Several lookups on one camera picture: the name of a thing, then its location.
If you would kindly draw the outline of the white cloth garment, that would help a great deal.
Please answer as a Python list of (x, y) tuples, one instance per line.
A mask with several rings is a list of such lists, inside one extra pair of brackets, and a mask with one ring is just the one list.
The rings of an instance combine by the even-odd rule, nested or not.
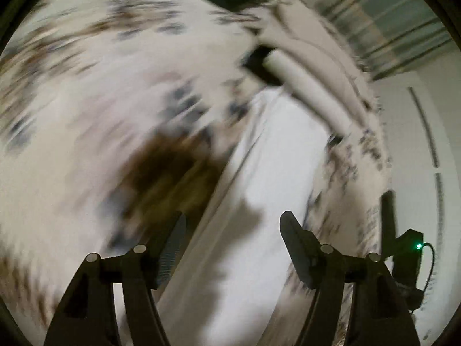
[(280, 88), (255, 108), (159, 300), (172, 345), (256, 345), (284, 286), (281, 214), (305, 215), (329, 133)]

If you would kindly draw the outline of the floral bed sheet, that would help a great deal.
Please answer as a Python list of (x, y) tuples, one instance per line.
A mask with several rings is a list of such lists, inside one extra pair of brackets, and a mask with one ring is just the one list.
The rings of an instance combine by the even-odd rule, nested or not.
[[(87, 254), (121, 255), (181, 211), (176, 271), (256, 96), (295, 98), (243, 66), (271, 1), (41, 0), (18, 27), (1, 56), (1, 298), (32, 345)], [(339, 140), (301, 103), (329, 136), (298, 221), (345, 255), (381, 251), (380, 120)], [(256, 345), (293, 345), (312, 300), (290, 261)]]

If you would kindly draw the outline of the window blinds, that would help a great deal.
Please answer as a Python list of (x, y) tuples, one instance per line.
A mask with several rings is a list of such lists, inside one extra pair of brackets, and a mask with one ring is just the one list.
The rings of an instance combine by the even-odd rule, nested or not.
[(319, 0), (315, 10), (373, 80), (414, 69), (455, 47), (424, 0)]

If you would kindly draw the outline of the black grey striped garment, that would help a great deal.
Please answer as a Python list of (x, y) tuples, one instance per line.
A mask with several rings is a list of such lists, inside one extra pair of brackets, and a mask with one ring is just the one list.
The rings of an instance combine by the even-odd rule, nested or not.
[(349, 136), (352, 121), (342, 104), (311, 72), (284, 51), (259, 45), (247, 55), (243, 66), (267, 84), (286, 87), (312, 109), (339, 140)]

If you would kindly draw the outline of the cream folded blanket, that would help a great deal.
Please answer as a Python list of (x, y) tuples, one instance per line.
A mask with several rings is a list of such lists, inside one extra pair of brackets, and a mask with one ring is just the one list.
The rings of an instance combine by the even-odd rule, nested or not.
[(379, 129), (373, 92), (349, 50), (302, 0), (272, 0), (258, 35), (264, 67), (339, 136)]

